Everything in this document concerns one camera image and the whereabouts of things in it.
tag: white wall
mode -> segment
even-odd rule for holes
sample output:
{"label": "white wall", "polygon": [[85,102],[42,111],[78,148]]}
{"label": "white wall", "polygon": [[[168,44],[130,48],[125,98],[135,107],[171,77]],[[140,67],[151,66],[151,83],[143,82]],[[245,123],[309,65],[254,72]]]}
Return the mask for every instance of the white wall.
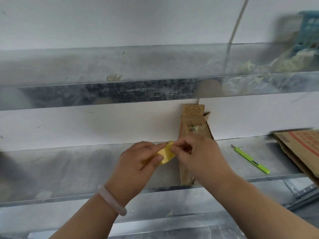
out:
{"label": "white wall", "polygon": [[211,112],[214,139],[271,134],[278,130],[319,128],[319,92],[200,99]]}
{"label": "white wall", "polygon": [[197,99],[0,111],[0,150],[176,140]]}
{"label": "white wall", "polygon": [[303,10],[319,10],[319,0],[249,0],[233,43],[294,42]]}
{"label": "white wall", "polygon": [[0,0],[0,49],[227,43],[244,0]]}

